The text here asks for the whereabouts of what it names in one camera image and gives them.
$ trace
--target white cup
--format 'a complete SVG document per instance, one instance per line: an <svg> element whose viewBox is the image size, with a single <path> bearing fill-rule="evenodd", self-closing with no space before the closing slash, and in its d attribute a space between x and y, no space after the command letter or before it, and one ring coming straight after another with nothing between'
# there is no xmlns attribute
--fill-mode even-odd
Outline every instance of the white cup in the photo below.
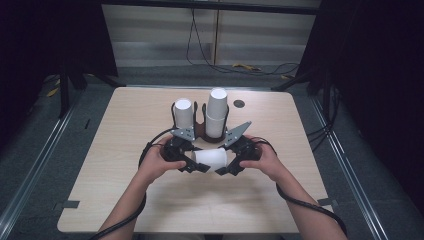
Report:
<svg viewBox="0 0 424 240"><path fill-rule="evenodd" d="M227 167L227 153L223 148L193 151L191 158L197 163L210 166L208 172Z"/></svg>
<svg viewBox="0 0 424 240"><path fill-rule="evenodd" d="M211 138L219 138L222 136L222 130L224 128L225 118L222 119L212 119L206 113L206 135Z"/></svg>
<svg viewBox="0 0 424 240"><path fill-rule="evenodd" d="M210 95L206 113L212 119L222 119L227 115L227 92L224 88L213 88Z"/></svg>
<svg viewBox="0 0 424 240"><path fill-rule="evenodd" d="M177 128L193 127L193 107L187 98L180 98L175 102L175 125Z"/></svg>

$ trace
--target human hand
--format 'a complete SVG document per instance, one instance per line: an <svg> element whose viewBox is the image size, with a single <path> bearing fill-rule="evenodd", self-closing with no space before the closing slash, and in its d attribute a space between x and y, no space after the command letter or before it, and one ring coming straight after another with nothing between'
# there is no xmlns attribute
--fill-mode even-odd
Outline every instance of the human hand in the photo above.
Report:
<svg viewBox="0 0 424 240"><path fill-rule="evenodd" d="M143 178L148 184L153 183L153 181L162 176L166 171L180 169L186 165L185 161L167 162L160 155L161 148L171 138L172 135L164 137L153 145L141 163L136 175Z"/></svg>
<svg viewBox="0 0 424 240"><path fill-rule="evenodd" d="M245 136L254 142L259 141L258 138L249 135ZM281 163L271 146L263 143L258 143L256 146L261 152L259 161L243 160L240 162L240 167L259 169L272 181L277 182L288 171L287 168Z"/></svg>

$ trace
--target metal frame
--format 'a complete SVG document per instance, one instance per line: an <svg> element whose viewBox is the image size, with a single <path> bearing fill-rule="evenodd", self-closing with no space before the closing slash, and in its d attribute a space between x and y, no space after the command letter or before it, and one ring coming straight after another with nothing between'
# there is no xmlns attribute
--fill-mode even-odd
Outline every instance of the metal frame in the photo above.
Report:
<svg viewBox="0 0 424 240"><path fill-rule="evenodd" d="M318 101L317 97L311 98L314 109L318 115L319 121L323 127L327 126L327 121L325 116L322 114L323 108L321 103ZM368 196L366 195L364 189L362 188L361 183L359 182L358 177L355 174L355 171L352 168L352 165L347 158L347 154L343 150L340 141L338 140L336 133L334 131L329 131L328 141L334 151L334 154L337 157L337 160L340 164L340 168L343 171L343 174L346 177L346 180L352 190L352 193L358 203L359 208L364 215L365 221L368 224L368 227L371 230L374 239L376 240L387 240L389 239L386 232L384 231L383 225L380 221L380 218L377 215L377 212L374 210Z"/></svg>
<svg viewBox="0 0 424 240"><path fill-rule="evenodd" d="M75 110L82 91L78 91L75 96L75 101L71 105L70 109L64 114L64 116L59 119L50 134L48 140L44 144L43 149L39 153L37 159L29 170L27 176L22 182L19 189L16 191L12 200L9 201L9 204L4 209L3 213L0 216L0 240L6 240L15 225L20 213L25 207L26 202L28 201L35 185L37 184L38 179L41 176L45 166L47 165L51 154L53 153L57 143L62 136L62 133L65 131L66 126L68 125L69 120Z"/></svg>
<svg viewBox="0 0 424 240"><path fill-rule="evenodd" d="M107 5L125 5L125 6L145 6L145 7L164 7L164 8L189 8L189 9L207 9L207 10L228 10L242 12L264 12L264 13L285 13L301 15L317 15L319 13L332 13L336 11L321 10L319 8L292 7L264 4L245 4L230 2L212 2L212 1L166 1L166 0L86 0L86 3L100 3Z"/></svg>

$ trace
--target white paper cup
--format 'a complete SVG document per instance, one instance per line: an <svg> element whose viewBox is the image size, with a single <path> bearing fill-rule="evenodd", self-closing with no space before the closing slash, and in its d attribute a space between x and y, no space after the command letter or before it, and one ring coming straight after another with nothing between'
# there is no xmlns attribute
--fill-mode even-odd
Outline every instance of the white paper cup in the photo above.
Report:
<svg viewBox="0 0 424 240"><path fill-rule="evenodd" d="M193 107L189 99L178 99L175 102L174 113L177 128L193 127Z"/></svg>
<svg viewBox="0 0 424 240"><path fill-rule="evenodd" d="M211 138L219 138L222 136L222 130L224 128L225 118L222 119L212 119L206 113L206 135Z"/></svg>
<svg viewBox="0 0 424 240"><path fill-rule="evenodd" d="M227 92L224 88L213 88L210 95L206 113L212 119L225 118L227 114Z"/></svg>
<svg viewBox="0 0 424 240"><path fill-rule="evenodd" d="M227 167L227 153L223 148L194 151L191 158L197 163L210 166L208 172L215 172L222 167Z"/></svg>

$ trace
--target black cable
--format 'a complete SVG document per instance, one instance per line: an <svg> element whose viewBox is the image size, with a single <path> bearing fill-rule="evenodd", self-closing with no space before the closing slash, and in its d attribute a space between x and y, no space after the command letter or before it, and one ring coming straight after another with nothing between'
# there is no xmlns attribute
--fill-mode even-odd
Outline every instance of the black cable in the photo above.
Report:
<svg viewBox="0 0 424 240"><path fill-rule="evenodd" d="M49 77L48 79L44 80L43 84L59 80L60 79L59 77L60 77L59 74L53 75L52 77Z"/></svg>
<svg viewBox="0 0 424 240"><path fill-rule="evenodd" d="M130 223L131 221L133 221L134 219L136 219L138 217L138 215L140 215L140 213L143 211L144 207L146 206L146 198L147 198L147 193L144 194L144 198L143 201L141 202L140 206L137 208L137 210L131 214L129 217L127 217L126 219L120 221L119 223L106 228L105 230L98 232L96 235L94 235L93 237L90 238L90 240L95 240L95 239L100 239L106 235L108 235L109 233L118 230L119 228L127 225L128 223Z"/></svg>
<svg viewBox="0 0 424 240"><path fill-rule="evenodd" d="M333 219L334 219L334 220L335 220L335 221L339 224L339 226L340 226L340 228L342 229L343 233L347 236L347 229L346 229L346 225L344 224L343 220L342 220L339 216L337 216L336 214L334 214L334 213L332 213L332 212L328 211L327 209L325 209L325 208L323 208L323 207L321 207L321 206L317 206L317 205L314 205L314 204L310 204L310 203L307 203L307 202L300 201L300 200L298 200L298 199L292 198L292 197L288 196L287 194L285 194L285 193L283 192L283 190L281 190L280 186L278 186L278 184L277 184L277 183L275 183L275 186L277 187L277 192L278 192L278 194L279 194L279 195L280 195L280 196L281 196L284 200L286 200L286 201L288 201L288 202L291 202L291 203L294 203L294 204L296 204L296 205L299 205L299 206L302 206L302 207L305 207L305 208L308 208L308 209L311 209L311 210L314 210L314 211L320 212L320 213L322 213L322 214L325 214L325 215L327 215L327 216L329 216L329 217L333 218Z"/></svg>
<svg viewBox="0 0 424 240"><path fill-rule="evenodd" d="M334 127L334 123L336 121L336 117L337 117L337 113L338 113L338 109L339 109L339 105L340 105L340 94L336 91L336 87L334 87L334 86L333 86L332 101L333 101L334 112L333 112L333 116L331 117L330 121L324 127L307 134L307 136L309 137L309 136L315 135L315 134L321 132L322 130L324 130L324 132L322 132L320 135L313 138L312 140L309 140L309 143L312 143L312 142L318 140L319 138L321 138L321 140L318 142L318 144L312 149L312 152L315 152L315 150L317 150L318 147L321 146L321 144L324 142L325 138L328 137L328 135L331 133L331 131Z"/></svg>
<svg viewBox="0 0 424 240"><path fill-rule="evenodd" d="M279 66L277 66L277 68L269 73L266 72L244 72L244 71L237 71L234 69L228 69L228 68L224 68L224 67L220 67L220 66L215 66L209 63L209 61L206 59L205 53L203 52L203 47L202 47L202 43L200 41L200 36L199 36L199 31L197 30L197 24L196 24L196 19L194 16L194 9L191 9L191 14L192 14L192 22L191 22L191 27L190 27L190 35L189 35L189 39L188 39L188 43L187 43L187 50L186 50L186 59L187 61L194 66L209 66L211 69L218 71L220 73L240 73L240 74L246 74L246 75L251 75L251 76L268 76L268 75L282 75L282 74L287 74L290 72L293 72L294 70L296 70L299 67L298 63L283 63L280 64ZM199 43L199 47L200 47L200 52L202 53L203 56L203 60L206 62L206 64L195 64L193 62L190 61L188 55L189 55L189 50L190 50L190 43L191 43L191 35L193 32L193 27L195 29L196 35L197 35L197 41ZM286 72L281 72L281 73L277 73L278 69L280 69L282 66L286 66L286 65L295 65L292 69L286 71Z"/></svg>
<svg viewBox="0 0 424 240"><path fill-rule="evenodd" d="M161 133L159 133L156 137L154 137L152 139L152 141L148 142L146 147L143 149L143 152L140 156L140 160L138 161L138 167L140 167L141 163L143 162L144 158L146 157L147 152L149 151L149 149L152 146L163 146L163 144L159 144L159 143L154 143L158 138L160 138L162 135L164 135L167 132L170 132L171 130L173 130L174 128L170 128L167 129L165 131L162 131ZM96 235L94 235L93 237L90 238L90 240L94 240L94 239L100 239L104 236L106 236L107 234L118 230L119 228L127 225L128 223L130 223L132 220L136 219L138 217L138 215L140 215L140 213L143 211L144 207L146 206L146 196L147 193L144 195L143 201L141 202L140 206L137 208L137 210L132 213L129 217L125 218L124 220L118 222L117 224L106 228L105 230L98 232Z"/></svg>
<svg viewBox="0 0 424 240"><path fill-rule="evenodd" d="M266 144L266 145L269 145L272 148L272 150L275 152L275 154L277 154L276 151L275 151L275 149L274 149L274 147L266 139L261 138L261 137L253 137L253 138L251 138L251 140L253 140L253 139L259 139L259 141L253 142L253 143L250 143L250 144L246 144L245 147L248 147L248 146L251 146L251 145L255 145L255 144ZM311 210L320 212L322 214L325 214L325 215L333 218L339 224L339 226L342 229L342 231L344 232L344 234L347 236L346 225L344 224L343 220L339 216L337 216L336 214L328 211L327 209L325 209L325 208L323 208L321 206L317 206L317 205L314 205L314 204L310 204L310 203L307 203L307 202L304 202L304 201L301 201L301 200L292 198L292 197L288 196L287 194L285 194L283 192L283 190L280 188L280 186L278 186L277 183L275 185L277 187L278 194L284 200L286 200L288 202L291 202L291 203L294 203L296 205L299 205L299 206L302 206L302 207L306 207L306 208L309 208Z"/></svg>

